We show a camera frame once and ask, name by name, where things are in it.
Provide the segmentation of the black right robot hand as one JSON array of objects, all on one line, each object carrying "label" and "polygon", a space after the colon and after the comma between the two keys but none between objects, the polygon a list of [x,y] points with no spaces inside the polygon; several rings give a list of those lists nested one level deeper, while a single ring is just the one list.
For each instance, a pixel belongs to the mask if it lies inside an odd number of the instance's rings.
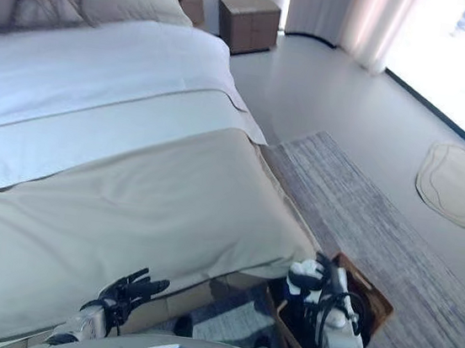
[{"label": "black right robot hand", "polygon": [[330,279],[331,266],[329,257],[321,253],[315,259],[293,262],[286,278],[289,294],[306,298],[311,292],[321,292]]}]

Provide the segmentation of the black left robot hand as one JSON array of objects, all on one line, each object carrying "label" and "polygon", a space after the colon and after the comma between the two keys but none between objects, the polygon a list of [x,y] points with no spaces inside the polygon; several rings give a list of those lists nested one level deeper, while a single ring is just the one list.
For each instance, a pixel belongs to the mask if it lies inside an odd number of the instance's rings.
[{"label": "black left robot hand", "polygon": [[155,280],[149,276],[149,269],[143,268],[104,288],[98,294],[98,301],[115,320],[124,323],[131,312],[143,303],[168,289],[169,280]]}]

